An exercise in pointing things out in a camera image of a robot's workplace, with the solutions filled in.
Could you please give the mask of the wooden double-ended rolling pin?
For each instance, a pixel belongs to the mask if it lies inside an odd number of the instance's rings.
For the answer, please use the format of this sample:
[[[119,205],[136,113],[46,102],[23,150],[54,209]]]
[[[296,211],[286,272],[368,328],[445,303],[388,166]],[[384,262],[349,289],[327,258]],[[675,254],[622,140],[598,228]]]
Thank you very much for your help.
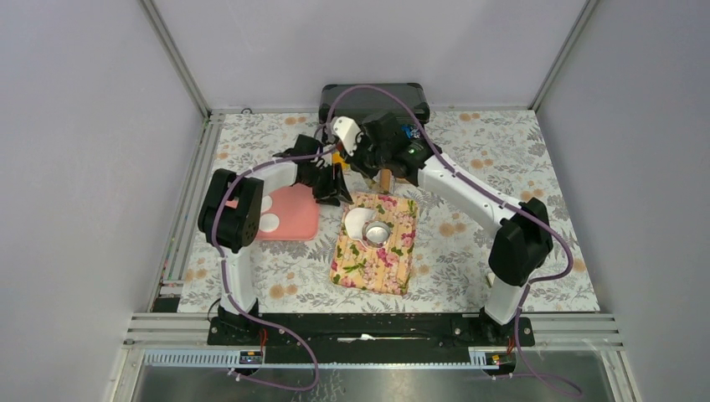
[[[380,193],[387,194],[392,190],[392,173],[388,169],[382,169],[378,175]]]

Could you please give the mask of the floral yellow tray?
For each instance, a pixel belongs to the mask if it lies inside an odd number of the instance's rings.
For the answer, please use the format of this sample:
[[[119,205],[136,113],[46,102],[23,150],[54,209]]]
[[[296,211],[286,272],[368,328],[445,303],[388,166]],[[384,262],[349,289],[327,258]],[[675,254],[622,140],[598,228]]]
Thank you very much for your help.
[[[351,240],[343,224],[353,208],[373,209],[363,241]],[[329,270],[330,281],[341,287],[402,296],[409,289],[419,205],[410,198],[355,193],[344,209]]]

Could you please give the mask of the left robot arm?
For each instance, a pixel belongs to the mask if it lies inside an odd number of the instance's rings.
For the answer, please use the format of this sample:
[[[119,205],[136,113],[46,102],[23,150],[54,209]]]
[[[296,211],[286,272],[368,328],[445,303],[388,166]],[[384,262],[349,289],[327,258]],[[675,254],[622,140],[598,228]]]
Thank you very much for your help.
[[[342,168],[326,160],[331,153],[316,138],[299,135],[292,147],[241,174],[223,168],[212,174],[198,228],[219,254],[217,317],[238,343],[252,343],[263,322],[258,317],[250,266],[250,246],[260,227],[262,199],[275,190],[302,184],[319,204],[351,204]]]

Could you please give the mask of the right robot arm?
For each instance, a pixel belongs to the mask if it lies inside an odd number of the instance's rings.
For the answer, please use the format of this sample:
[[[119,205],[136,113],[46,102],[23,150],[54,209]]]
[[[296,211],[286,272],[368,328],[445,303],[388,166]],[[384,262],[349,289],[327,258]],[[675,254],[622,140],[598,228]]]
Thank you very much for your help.
[[[554,233],[545,204],[507,196],[475,178],[449,157],[419,120],[417,135],[383,112],[356,122],[329,116],[324,132],[345,161],[365,178],[389,169],[397,178],[433,193],[476,221],[492,240],[488,265],[496,277],[481,313],[481,336],[493,345],[513,334],[532,273],[553,250]]]

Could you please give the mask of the white dough ball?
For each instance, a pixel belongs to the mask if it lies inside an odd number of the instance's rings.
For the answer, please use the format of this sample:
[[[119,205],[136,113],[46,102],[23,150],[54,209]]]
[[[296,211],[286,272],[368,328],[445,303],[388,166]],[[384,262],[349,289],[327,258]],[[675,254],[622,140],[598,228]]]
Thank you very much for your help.
[[[364,228],[368,222],[373,220],[375,215],[376,212],[373,209],[360,207],[350,209],[343,219],[347,236],[351,240],[362,242],[364,238]]]

